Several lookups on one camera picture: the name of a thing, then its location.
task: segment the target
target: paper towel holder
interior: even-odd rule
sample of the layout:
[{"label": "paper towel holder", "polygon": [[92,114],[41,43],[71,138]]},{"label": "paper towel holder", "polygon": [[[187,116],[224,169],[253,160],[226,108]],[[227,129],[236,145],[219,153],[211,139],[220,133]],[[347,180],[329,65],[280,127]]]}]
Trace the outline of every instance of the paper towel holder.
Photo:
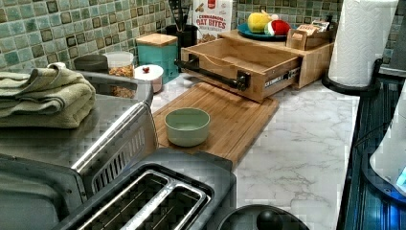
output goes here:
[{"label": "paper towel holder", "polygon": [[383,63],[382,58],[377,59],[373,63],[373,72],[372,72],[371,81],[370,81],[370,84],[367,86],[355,87],[355,86],[348,86],[348,85],[344,85],[344,84],[335,82],[334,80],[331,80],[328,77],[328,72],[325,73],[325,75],[323,76],[322,84],[325,87],[327,87],[328,89],[335,91],[337,93],[350,95],[350,96],[371,97],[373,95],[376,95],[380,88],[380,83],[377,80],[377,77],[379,76],[379,69],[380,69],[380,66],[382,65],[382,63]]}]

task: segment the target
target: paper towel roll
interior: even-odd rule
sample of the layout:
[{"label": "paper towel roll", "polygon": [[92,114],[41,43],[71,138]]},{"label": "paper towel roll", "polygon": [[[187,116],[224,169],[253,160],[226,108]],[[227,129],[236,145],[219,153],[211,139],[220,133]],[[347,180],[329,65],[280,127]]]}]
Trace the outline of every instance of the paper towel roll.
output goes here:
[{"label": "paper towel roll", "polygon": [[328,77],[347,86],[370,84],[382,58],[398,0],[344,0]]}]

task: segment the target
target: lid knob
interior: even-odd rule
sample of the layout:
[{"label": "lid knob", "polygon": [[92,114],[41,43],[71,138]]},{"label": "lid knob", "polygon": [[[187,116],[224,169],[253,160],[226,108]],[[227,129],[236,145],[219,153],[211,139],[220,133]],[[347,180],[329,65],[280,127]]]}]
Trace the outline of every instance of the lid knob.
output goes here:
[{"label": "lid knob", "polygon": [[282,230],[282,218],[278,212],[264,210],[257,216],[257,227],[259,230]]}]

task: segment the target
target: wooden cutting board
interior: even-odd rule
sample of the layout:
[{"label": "wooden cutting board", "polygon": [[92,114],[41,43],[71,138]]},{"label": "wooden cutting board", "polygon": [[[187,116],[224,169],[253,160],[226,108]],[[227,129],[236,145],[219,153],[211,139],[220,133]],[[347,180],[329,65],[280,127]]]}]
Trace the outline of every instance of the wooden cutting board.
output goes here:
[{"label": "wooden cutting board", "polygon": [[[187,153],[203,150],[229,159],[235,167],[256,137],[278,109],[279,102],[266,99],[255,103],[240,96],[200,82],[153,114],[161,148],[172,148]],[[208,139],[191,148],[172,144],[167,137],[165,116],[174,109],[195,107],[211,116]]]}]

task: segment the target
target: yellow fruit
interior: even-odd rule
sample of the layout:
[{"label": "yellow fruit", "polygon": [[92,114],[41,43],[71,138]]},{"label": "yellow fruit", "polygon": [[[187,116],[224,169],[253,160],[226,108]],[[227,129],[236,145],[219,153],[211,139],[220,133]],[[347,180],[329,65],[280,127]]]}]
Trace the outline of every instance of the yellow fruit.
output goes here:
[{"label": "yellow fruit", "polygon": [[248,16],[248,29],[253,34],[262,34],[263,29],[269,22],[267,14],[261,12],[253,12]]}]

